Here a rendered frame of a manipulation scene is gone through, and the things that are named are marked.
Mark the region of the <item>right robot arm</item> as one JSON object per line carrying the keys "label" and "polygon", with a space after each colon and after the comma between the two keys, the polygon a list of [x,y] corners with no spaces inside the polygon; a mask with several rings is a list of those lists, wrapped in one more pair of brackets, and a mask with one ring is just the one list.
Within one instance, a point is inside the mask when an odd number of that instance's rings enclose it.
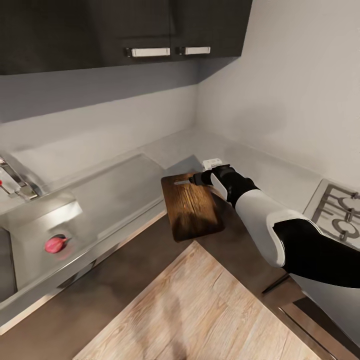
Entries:
{"label": "right robot arm", "polygon": [[263,192],[219,158],[189,182],[214,185],[238,213],[264,259],[282,267],[360,348],[360,251],[324,236],[310,219]]}

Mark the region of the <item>cutting board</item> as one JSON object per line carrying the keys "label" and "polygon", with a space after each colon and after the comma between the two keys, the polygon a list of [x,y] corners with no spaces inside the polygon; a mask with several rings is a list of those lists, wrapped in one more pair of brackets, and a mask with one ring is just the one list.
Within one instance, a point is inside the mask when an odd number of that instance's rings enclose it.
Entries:
{"label": "cutting board", "polygon": [[[195,173],[164,176],[161,179],[173,239],[176,243],[222,233],[225,224],[207,184],[188,182]],[[176,182],[183,184],[174,184]]]}

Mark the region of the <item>vidalia onion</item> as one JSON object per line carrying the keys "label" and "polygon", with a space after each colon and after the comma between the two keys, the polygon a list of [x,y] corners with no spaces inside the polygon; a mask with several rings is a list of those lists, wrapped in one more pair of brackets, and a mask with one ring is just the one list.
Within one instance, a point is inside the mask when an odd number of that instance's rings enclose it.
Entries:
{"label": "vidalia onion", "polygon": [[63,249],[67,238],[54,237],[47,241],[45,250],[51,254],[55,254]]}

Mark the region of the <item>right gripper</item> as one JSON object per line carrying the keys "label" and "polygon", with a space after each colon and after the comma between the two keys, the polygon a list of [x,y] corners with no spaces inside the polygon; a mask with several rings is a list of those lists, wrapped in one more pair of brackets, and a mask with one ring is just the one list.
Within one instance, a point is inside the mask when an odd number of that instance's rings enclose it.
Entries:
{"label": "right gripper", "polygon": [[192,184],[195,184],[196,186],[201,186],[201,185],[211,185],[209,182],[208,182],[208,179],[207,179],[207,176],[208,176],[208,173],[210,172],[211,170],[207,170],[205,172],[201,172],[201,173],[195,173],[193,175],[193,177],[191,177],[189,179],[189,182],[191,182]]}

